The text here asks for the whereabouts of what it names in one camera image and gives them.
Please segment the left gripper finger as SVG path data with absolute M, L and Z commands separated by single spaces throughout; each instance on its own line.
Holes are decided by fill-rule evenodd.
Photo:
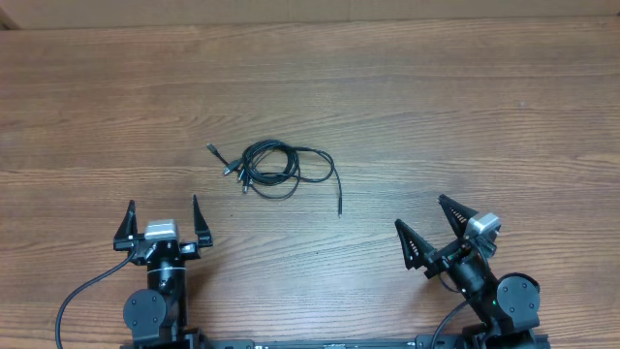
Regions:
M 194 217 L 194 230 L 198 237 L 198 245 L 212 245 L 212 235 L 210 229 L 202 215 L 198 197 L 193 195 L 193 217 Z
M 133 200 L 129 201 L 125 216 L 114 235 L 114 242 L 125 242 L 133 238 L 137 233 L 136 204 Z

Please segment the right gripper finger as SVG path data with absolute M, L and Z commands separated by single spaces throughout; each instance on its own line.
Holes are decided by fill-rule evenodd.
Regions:
M 460 204 L 445 194 L 438 197 L 438 203 L 447 217 L 454 234 L 458 238 L 462 238 L 466 233 L 469 220 L 479 212 Z
M 403 220 L 394 222 L 408 270 L 428 267 L 436 249 Z

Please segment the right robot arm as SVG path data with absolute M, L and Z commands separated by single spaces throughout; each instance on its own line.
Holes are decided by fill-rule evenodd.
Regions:
M 394 222 L 407 269 L 424 269 L 431 279 L 447 275 L 451 290 L 464 301 L 440 322 L 435 332 L 416 337 L 418 348 L 548 348 L 546 335 L 536 335 L 541 286 L 525 273 L 496 277 L 489 265 L 495 255 L 501 219 L 438 197 L 455 240 L 437 249 L 403 220 Z

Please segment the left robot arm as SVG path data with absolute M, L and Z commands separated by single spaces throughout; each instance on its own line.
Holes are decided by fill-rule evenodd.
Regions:
M 195 240 L 182 240 L 173 219 L 151 221 L 139 232 L 134 202 L 129 202 L 114 235 L 113 249 L 126 251 L 130 263 L 146 268 L 147 286 L 133 293 L 123 307 L 123 319 L 132 332 L 129 348 L 212 346 L 201 329 L 188 327 L 186 263 L 200 259 L 201 250 L 213 245 L 197 197 L 192 205 Z

